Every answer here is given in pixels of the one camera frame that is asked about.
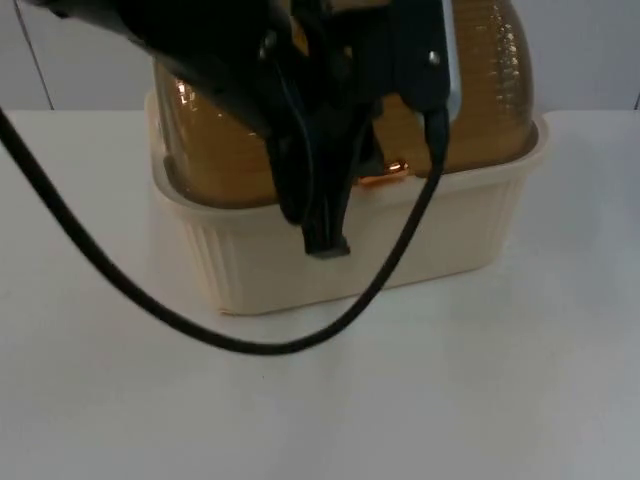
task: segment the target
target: gray wall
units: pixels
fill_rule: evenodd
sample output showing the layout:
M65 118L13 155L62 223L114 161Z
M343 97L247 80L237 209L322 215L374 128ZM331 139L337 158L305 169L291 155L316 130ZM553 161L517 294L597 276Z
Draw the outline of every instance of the gray wall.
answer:
M540 110L633 107L640 0L513 1L529 37ZM47 108L12 0L0 2L0 102ZM95 28L21 9L55 108L141 108L151 88L145 54Z

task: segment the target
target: white table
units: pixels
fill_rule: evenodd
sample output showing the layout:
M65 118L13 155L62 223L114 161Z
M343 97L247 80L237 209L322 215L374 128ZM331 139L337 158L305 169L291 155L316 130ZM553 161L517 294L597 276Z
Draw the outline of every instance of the white table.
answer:
M141 112L13 118L100 242L176 309L276 340L345 308L217 317L150 193ZM640 115L548 118L551 159L499 261L385 292L335 341L276 359L131 306L0 153L0 478L637 478Z

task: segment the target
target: amber plastic bottle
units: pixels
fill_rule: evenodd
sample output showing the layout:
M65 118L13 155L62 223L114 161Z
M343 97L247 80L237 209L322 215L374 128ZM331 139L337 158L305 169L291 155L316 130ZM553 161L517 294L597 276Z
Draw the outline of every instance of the amber plastic bottle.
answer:
M511 161L536 141L529 51L510 0L453 0L453 6L463 102L449 172ZM176 187L217 208L276 203L262 140L158 65L155 80ZM384 99L375 129L388 165L428 174L421 127L397 96Z

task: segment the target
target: cream plastic container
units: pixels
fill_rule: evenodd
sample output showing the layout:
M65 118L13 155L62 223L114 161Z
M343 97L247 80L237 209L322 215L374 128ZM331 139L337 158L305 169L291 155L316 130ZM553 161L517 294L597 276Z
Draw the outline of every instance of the cream plastic container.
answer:
M351 255L306 256L302 234L277 205L224 210L187 200L167 174L155 96L147 99L152 173L158 198L177 220L199 283L220 311L254 315L360 294L393 247L423 179L354 187L344 233ZM491 263L505 242L529 173L545 158L549 132L535 119L536 146L501 165L447 174L407 253L386 287L474 270Z

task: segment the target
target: black cord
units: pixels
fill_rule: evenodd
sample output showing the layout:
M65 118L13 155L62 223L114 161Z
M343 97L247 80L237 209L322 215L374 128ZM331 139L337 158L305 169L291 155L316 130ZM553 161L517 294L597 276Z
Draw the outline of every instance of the black cord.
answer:
M429 145L433 167L429 179L426 181L409 215L409 219L398 237L397 243L380 271L364 293L332 324L298 340L271 344L243 341L208 330L170 310L148 295L109 259L76 219L1 108L0 141L2 141L9 155L33 187L40 200L42 200L78 250L114 288L133 303L170 328L207 345L247 355L276 356L297 353L312 348L335 337L346 329L380 292L400 262L440 182L449 143L449 116L447 110L443 108L429 112L424 117L425 138Z

